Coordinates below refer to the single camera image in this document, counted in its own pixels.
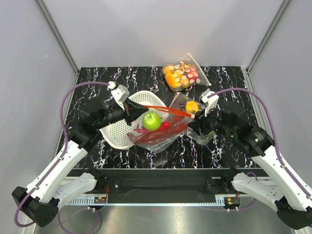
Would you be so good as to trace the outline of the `green fake apple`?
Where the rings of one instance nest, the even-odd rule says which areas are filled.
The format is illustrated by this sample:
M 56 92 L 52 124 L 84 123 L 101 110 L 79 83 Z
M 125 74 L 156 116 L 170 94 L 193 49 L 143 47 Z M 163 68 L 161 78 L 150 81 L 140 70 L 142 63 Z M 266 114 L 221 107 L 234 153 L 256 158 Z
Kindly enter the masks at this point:
M 161 126 L 161 117 L 156 112 L 148 111 L 142 117 L 142 126 L 148 131 L 155 131 Z

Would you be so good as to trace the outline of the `clear red-zip bag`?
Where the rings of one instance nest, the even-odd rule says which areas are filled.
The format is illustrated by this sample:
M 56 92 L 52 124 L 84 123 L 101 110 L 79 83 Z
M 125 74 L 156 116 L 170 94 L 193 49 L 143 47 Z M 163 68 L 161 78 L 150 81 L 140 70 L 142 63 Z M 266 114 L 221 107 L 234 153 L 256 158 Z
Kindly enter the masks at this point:
M 147 112 L 134 121 L 127 138 L 136 146 L 159 153 L 181 135 L 191 123 L 195 110 L 144 105 Z

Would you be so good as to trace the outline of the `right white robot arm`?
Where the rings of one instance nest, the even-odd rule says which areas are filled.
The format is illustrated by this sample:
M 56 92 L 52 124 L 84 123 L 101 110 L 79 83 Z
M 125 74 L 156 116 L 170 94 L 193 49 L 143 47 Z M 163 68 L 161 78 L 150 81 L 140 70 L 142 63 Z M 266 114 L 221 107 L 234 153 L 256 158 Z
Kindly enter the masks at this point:
M 247 174 L 235 171 L 224 178 L 221 187 L 226 193 L 235 190 L 248 194 L 273 209 L 282 222 L 300 230 L 312 224 L 312 199 L 308 186 L 293 169 L 282 163 L 277 143 L 262 128 L 248 123 L 247 111 L 236 102 L 227 102 L 221 111 L 215 108 L 187 109 L 193 121 L 189 127 L 198 134 L 211 131 L 227 137 L 248 158 L 257 163 L 277 185 L 270 187 Z

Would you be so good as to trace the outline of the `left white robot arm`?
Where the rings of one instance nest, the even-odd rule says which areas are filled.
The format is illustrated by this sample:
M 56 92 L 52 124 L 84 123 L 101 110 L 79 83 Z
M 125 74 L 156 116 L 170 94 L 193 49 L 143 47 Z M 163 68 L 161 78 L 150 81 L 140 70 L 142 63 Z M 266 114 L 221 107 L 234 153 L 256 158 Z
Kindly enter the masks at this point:
M 64 136 L 64 146 L 44 169 L 26 187 L 17 186 L 12 197 L 17 205 L 14 221 L 18 221 L 19 212 L 23 212 L 40 227 L 47 226 L 59 210 L 72 199 L 88 191 L 100 193 L 105 188 L 103 174 L 91 169 L 79 178 L 60 188 L 59 185 L 72 168 L 95 147 L 103 137 L 100 130 L 121 120 L 130 124 L 149 109 L 129 98 L 121 103 L 113 103 L 105 108 L 101 101 L 91 100 L 80 110 L 79 120 L 70 132 Z

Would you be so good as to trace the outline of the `yellow fake bell pepper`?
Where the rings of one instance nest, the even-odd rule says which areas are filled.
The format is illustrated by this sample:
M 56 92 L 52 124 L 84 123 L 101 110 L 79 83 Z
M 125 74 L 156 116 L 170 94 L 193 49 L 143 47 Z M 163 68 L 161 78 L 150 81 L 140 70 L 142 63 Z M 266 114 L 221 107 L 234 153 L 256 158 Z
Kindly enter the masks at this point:
M 185 112 L 189 114 L 195 114 L 198 112 L 199 106 L 195 101 L 187 101 L 185 104 Z

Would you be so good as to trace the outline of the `dotted bag with yellow pepper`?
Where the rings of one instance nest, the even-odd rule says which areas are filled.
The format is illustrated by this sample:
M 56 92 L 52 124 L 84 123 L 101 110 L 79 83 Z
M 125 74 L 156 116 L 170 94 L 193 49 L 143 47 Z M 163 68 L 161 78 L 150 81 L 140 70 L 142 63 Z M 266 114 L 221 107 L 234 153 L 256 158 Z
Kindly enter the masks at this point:
M 178 92 L 178 93 L 176 93 L 173 101 L 171 102 L 170 107 L 174 108 L 174 109 L 182 110 L 185 112 L 185 104 L 187 101 L 192 101 L 192 99 L 190 97 L 187 97 L 185 94 Z M 198 101 L 195 101 L 195 102 L 197 102 L 197 104 L 199 106 L 199 111 L 204 110 L 204 108 L 205 108 L 204 104 L 201 104 Z M 191 138 L 192 140 L 194 140 L 199 145 L 207 145 L 215 136 L 215 134 L 208 136 L 207 135 L 208 133 L 207 134 L 203 134 L 203 133 L 198 134 L 194 130 L 192 130 L 190 127 L 188 127 L 183 133 L 185 136 Z

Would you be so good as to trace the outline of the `dotted bag of orange fruit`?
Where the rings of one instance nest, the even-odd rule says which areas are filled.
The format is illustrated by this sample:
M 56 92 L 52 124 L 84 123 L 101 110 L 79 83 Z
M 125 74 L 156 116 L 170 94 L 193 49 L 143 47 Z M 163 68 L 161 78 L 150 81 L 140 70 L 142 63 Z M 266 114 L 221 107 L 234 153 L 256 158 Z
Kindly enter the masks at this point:
M 162 74 L 173 92 L 179 92 L 195 85 L 211 86 L 199 63 L 190 53 L 176 63 L 164 65 Z

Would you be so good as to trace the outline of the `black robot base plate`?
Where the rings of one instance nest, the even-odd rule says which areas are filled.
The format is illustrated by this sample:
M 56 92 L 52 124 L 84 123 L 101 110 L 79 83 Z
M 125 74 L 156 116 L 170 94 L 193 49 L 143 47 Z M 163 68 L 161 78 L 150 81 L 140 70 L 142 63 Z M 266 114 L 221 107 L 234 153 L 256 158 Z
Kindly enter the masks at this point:
M 234 194 L 230 181 L 248 169 L 99 169 L 92 194 L 109 204 L 207 204 L 218 194 Z

